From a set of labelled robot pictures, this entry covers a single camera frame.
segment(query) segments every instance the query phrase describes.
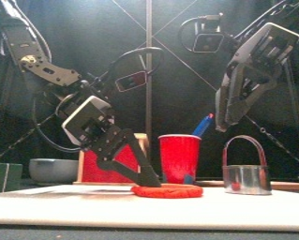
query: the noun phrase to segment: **bucket handle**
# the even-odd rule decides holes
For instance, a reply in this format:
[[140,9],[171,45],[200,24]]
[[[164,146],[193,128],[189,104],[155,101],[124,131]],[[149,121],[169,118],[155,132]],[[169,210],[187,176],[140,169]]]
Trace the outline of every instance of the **bucket handle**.
[[227,141],[224,149],[223,149],[223,166],[227,166],[227,149],[228,149],[230,143],[234,139],[246,139],[254,144],[254,146],[256,147],[258,156],[260,159],[260,165],[267,166],[263,147],[262,147],[260,143],[251,136],[247,136],[247,135],[235,136]]

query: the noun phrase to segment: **table surface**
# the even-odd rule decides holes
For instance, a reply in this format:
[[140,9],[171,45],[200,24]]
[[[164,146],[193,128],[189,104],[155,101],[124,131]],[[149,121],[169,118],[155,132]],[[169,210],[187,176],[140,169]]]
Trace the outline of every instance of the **table surface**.
[[149,199],[128,186],[55,186],[0,193],[0,224],[119,229],[299,232],[299,193]]

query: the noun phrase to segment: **gray bowl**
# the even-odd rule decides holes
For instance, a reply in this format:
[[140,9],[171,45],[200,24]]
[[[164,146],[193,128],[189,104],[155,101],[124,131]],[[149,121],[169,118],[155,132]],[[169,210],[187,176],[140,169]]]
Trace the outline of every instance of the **gray bowl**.
[[39,185],[71,184],[77,177],[77,160],[34,158],[29,160],[29,176]]

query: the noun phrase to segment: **black cable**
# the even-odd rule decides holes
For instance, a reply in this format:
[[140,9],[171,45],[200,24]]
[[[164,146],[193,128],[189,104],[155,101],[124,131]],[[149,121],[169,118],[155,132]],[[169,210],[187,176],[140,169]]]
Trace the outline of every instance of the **black cable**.
[[41,130],[39,124],[37,124],[37,121],[36,121],[36,97],[33,98],[33,101],[32,101],[30,119],[32,119],[33,126],[34,126],[34,129],[36,129],[37,133],[40,134],[43,139],[47,141],[47,143],[51,145],[51,147],[53,147],[56,150],[59,150],[61,152],[65,152],[65,153],[77,153],[81,150],[80,147],[77,147],[77,148],[67,148],[67,147],[60,146],[44,134],[43,130]]
[[25,19],[25,21],[28,22],[29,27],[32,28],[33,33],[34,33],[36,36],[37,36],[37,40],[40,39],[40,41],[43,42],[43,46],[44,46],[44,49],[45,49],[45,52],[47,52],[47,58],[48,58],[48,61],[51,62],[52,56],[51,56],[49,46],[48,46],[47,41],[44,40],[44,37],[41,36],[40,32],[37,31],[36,27],[33,26],[29,18],[25,16],[25,14],[24,14],[24,12],[21,11],[20,7],[16,5],[16,2],[14,2],[14,1],[12,1],[12,5],[13,5],[13,7],[16,8],[16,10],[18,11],[21,17],[22,17],[22,18]]

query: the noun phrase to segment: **green box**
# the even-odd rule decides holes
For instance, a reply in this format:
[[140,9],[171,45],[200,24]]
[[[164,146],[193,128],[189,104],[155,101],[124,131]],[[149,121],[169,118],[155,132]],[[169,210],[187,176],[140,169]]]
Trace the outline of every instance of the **green box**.
[[0,163],[0,192],[20,189],[22,165]]

